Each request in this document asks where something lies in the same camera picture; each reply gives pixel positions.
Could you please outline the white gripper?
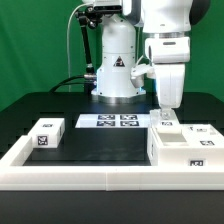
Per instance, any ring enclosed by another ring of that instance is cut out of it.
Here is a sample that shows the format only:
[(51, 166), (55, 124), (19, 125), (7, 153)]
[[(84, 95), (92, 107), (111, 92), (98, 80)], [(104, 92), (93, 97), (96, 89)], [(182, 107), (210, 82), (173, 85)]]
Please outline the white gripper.
[(145, 56), (151, 61), (161, 117), (171, 118), (171, 108), (181, 104), (185, 64), (190, 60), (190, 38), (147, 38)]

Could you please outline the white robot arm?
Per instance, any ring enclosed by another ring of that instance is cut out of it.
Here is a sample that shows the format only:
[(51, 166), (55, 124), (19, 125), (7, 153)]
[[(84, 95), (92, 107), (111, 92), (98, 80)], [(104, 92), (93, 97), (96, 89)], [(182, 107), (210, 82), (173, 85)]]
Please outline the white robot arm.
[(102, 26), (102, 64), (95, 99), (130, 102), (143, 95), (144, 78), (156, 81), (160, 117), (180, 106), (185, 64), (190, 60), (187, 33), (207, 13), (211, 0), (82, 0), (92, 27)]

